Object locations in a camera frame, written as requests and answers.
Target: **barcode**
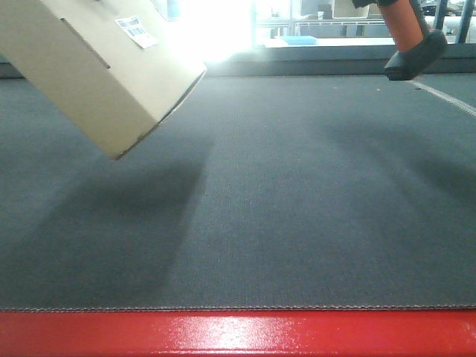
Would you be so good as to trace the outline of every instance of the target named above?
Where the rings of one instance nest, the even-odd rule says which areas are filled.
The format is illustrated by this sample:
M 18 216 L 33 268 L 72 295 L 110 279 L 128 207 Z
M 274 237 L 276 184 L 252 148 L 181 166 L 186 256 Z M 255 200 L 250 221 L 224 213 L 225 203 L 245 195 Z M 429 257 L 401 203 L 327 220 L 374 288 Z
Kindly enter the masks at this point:
M 126 31 L 129 32 L 131 36 L 139 36 L 146 33 L 143 28 L 127 28 Z
M 126 20 L 118 20 L 118 24 L 122 27 L 122 28 L 128 28 L 129 26 L 137 26 L 140 24 L 139 22 L 139 19 L 133 19 L 133 20 L 130 20 L 130 21 L 126 21 Z

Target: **bright light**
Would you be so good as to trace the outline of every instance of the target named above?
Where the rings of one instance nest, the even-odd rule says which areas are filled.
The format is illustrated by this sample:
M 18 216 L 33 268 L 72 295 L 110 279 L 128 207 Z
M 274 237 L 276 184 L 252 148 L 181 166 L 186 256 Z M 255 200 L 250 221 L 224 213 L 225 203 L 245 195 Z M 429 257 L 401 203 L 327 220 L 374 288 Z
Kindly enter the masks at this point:
M 251 0 L 187 0 L 181 11 L 188 45 L 204 61 L 224 60 L 252 46 Z

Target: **red metal frame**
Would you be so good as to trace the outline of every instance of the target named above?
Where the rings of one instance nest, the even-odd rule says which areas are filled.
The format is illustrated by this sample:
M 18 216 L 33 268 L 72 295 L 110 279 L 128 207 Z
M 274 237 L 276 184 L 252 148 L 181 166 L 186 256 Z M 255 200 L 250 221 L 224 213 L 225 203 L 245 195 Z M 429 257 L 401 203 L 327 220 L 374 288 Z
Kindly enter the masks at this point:
M 476 356 L 476 310 L 0 313 L 0 356 Z

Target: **gray carpet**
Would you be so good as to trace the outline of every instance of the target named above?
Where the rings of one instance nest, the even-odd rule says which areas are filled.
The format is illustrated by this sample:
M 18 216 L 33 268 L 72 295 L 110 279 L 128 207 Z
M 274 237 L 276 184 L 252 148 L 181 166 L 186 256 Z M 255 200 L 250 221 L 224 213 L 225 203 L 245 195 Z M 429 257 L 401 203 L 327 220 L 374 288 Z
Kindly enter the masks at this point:
M 206 78 L 120 161 L 0 118 L 1 310 L 476 307 L 476 118 L 409 83 Z

